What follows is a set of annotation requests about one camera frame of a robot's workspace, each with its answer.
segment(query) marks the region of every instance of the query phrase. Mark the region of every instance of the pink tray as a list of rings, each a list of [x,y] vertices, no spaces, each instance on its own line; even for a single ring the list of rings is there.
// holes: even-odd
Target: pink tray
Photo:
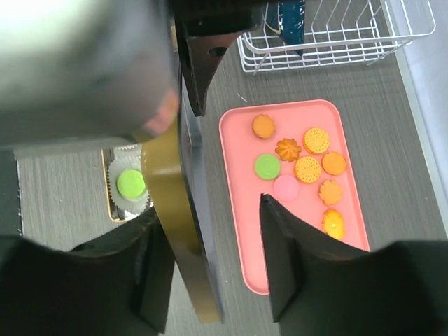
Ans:
[[[267,114],[275,121],[276,132],[270,139],[259,139],[252,131],[252,120],[259,114]],[[336,106],[329,101],[313,100],[234,108],[223,115],[219,130],[241,269],[244,282],[254,293],[269,294],[260,232],[260,194],[269,193],[275,197],[274,182],[260,180],[254,172],[254,162],[263,153],[277,155],[274,150],[277,142],[283,138],[294,138],[302,147],[300,156],[309,155],[303,148],[302,138],[311,127],[327,131],[330,135],[328,151],[341,153],[346,158],[347,169],[339,176],[331,176],[323,171],[316,183],[300,184],[296,199],[281,203],[297,217],[322,230],[323,213],[328,207],[319,198],[319,186],[327,179],[336,180],[342,186],[343,196],[342,201],[332,206],[332,209],[338,210],[344,217],[346,235],[342,241],[369,251],[349,151]],[[313,156],[321,161],[323,155]],[[280,175],[293,176],[293,168],[294,162],[281,161]]]

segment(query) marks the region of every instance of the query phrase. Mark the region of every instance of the orange cookie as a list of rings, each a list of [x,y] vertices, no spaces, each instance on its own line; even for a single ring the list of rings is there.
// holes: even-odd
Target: orange cookie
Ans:
[[[294,139],[283,139],[277,142],[277,148],[275,148],[275,152],[279,154],[280,160],[288,162],[298,159],[301,151],[302,147],[297,145],[297,141]]]
[[[342,200],[342,188],[336,181],[327,180],[319,188],[319,197],[327,207],[335,205]]]
[[[303,136],[303,146],[311,154],[322,154],[330,147],[330,136],[321,128],[310,128]]]
[[[336,210],[327,210],[323,214],[323,229],[330,237],[341,240],[345,236],[344,219]]]
[[[322,168],[330,175],[340,175],[347,168],[347,163],[339,153],[329,152],[323,156]]]
[[[322,168],[314,157],[303,156],[295,163],[294,174],[303,183],[314,183],[321,177]]]
[[[268,139],[275,132],[275,124],[273,119],[269,118],[268,115],[260,114],[253,120],[252,130],[257,137]]]

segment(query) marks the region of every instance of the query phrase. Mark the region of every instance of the gray wooden table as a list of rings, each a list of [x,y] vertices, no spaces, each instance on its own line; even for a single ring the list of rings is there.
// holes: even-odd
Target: gray wooden table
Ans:
[[[370,68],[253,77],[242,72],[234,45],[213,80],[202,120],[225,322],[200,325],[175,272],[167,335],[279,334],[268,297],[253,294],[242,280],[218,121],[234,107],[306,99],[327,99],[342,115],[372,249],[397,239],[446,237],[394,56]],[[115,227],[107,216],[99,151],[21,159],[19,173],[26,237],[67,250]]]

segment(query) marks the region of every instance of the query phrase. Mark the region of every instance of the green disc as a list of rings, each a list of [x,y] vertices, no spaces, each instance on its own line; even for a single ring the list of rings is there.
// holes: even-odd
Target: green disc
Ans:
[[[280,174],[280,161],[273,154],[262,154],[255,161],[255,173],[262,180],[273,180]]]
[[[117,189],[124,198],[140,198],[146,191],[143,174],[136,169],[125,170],[117,179]]]

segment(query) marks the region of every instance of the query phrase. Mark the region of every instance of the white wire basket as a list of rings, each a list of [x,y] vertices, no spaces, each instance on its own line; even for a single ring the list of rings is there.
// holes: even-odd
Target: white wire basket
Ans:
[[[435,31],[429,0],[307,0],[301,45],[265,24],[237,39],[244,72],[366,62],[371,65]],[[295,50],[303,49],[303,56]]]

